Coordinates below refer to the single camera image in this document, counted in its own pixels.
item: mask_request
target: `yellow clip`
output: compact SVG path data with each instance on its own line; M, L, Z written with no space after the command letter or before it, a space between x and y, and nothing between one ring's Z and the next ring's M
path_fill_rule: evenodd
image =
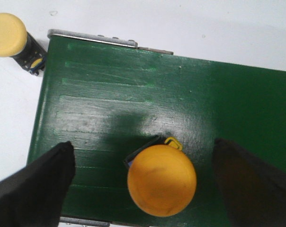
M173 148L176 148L176 149L178 149L178 150L182 150L183 149L183 146L182 146L182 144L176 139L176 138L174 138L174 137L168 137L165 141L164 141L164 143L166 144L166 145L169 145L169 146L171 146L171 147L173 147Z

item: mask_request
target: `white surface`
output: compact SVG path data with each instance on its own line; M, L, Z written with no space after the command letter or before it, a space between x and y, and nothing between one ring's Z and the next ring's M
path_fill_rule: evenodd
M57 28L286 70L286 0L0 0L0 12L18 16L44 47L47 30ZM0 180L26 164L41 81L0 58Z

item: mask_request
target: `yellow button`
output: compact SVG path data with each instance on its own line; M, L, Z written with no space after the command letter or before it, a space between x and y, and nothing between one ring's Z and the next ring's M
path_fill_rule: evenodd
M21 52L27 42L23 22L9 13L0 13L0 57L9 57Z
M168 145L154 145L135 157L127 184L140 209L150 215L167 217L181 212L191 202L197 176L182 151Z

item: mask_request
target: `green painted surface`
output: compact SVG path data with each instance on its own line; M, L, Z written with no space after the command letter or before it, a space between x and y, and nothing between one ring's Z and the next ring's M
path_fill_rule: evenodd
M183 143L197 171L193 201L168 218L136 207L123 165L155 134ZM28 162L61 141L73 143L77 170L64 215L229 226L211 169L216 137L286 172L286 72L52 37Z

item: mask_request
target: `orange round cap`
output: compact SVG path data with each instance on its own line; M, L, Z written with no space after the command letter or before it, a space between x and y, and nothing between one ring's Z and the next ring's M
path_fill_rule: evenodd
M127 184L140 209L167 217L179 213L190 203L196 191L197 176L182 151L168 145L154 145L135 157Z
M23 22L9 13L0 13L0 57L10 57L21 52L27 42Z

